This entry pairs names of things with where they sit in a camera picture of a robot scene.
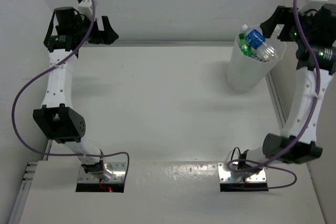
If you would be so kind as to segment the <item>blue label small bottle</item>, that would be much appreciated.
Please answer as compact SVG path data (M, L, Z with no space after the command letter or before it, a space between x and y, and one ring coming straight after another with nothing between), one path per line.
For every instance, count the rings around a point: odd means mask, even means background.
M275 48L266 43L265 37L257 29L244 24L241 27L241 31L258 58L264 62L278 59L278 53Z

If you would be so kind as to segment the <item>blue white label clear bottle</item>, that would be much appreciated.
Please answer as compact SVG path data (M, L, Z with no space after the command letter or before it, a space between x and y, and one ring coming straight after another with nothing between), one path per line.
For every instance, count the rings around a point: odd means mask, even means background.
M252 54L250 57L251 57L252 59L257 60L257 61L261 61L261 62L263 62L263 60L262 60L261 58L259 58L256 54Z

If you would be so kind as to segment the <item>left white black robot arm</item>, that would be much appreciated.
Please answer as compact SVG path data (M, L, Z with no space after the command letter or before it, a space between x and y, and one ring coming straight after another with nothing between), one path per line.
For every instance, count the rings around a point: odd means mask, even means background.
M33 119L49 140L79 154L81 166L87 174L107 179L112 173L107 170L102 151L84 138L85 120L72 108L72 75L78 54L75 53L62 62L81 41L102 44L105 35L108 35L109 42L118 39L119 36L113 31L106 16L103 17L103 24L107 31L100 31L97 23L91 24L92 13L91 7L54 9L52 19L56 19L58 25L49 23L44 40L53 69L48 75L41 108L33 111Z

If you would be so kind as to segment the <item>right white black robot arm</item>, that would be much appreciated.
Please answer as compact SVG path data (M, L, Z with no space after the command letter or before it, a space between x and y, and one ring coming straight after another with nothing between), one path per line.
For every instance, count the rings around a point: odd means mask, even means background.
M283 25L277 38L298 46L296 90L281 133L267 134L260 148L240 155L237 170L248 174L275 162L307 163L323 151L316 144L316 128L324 94L335 75L335 4L303 10L278 6L261 24L264 37L270 38L277 25Z

